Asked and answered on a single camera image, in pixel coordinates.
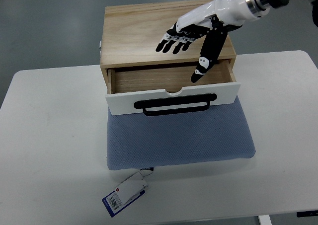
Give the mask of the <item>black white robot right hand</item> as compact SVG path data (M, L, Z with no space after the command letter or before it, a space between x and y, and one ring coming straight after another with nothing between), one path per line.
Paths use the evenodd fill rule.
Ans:
M191 76L196 83L217 62L228 32L240 28L247 20L245 0L213 0L181 16L164 34L156 51L168 52L174 43L173 54L186 51L189 46L205 37L198 63Z

